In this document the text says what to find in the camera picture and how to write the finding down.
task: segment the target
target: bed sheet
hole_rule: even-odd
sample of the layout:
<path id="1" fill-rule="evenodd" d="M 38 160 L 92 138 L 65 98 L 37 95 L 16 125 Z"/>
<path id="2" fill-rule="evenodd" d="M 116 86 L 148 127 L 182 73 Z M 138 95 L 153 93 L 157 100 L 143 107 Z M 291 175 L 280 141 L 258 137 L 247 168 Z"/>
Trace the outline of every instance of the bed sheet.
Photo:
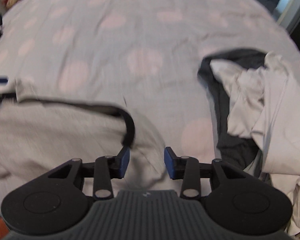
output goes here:
<path id="1" fill-rule="evenodd" d="M 204 56 L 274 51 L 300 82 L 297 47 L 255 0 L 22 0 L 3 23 L 0 75 L 137 109 L 177 155 L 200 162 L 218 154 L 211 98 L 197 80 Z M 22 183 L 12 177 L 0 179 L 0 203 Z"/>

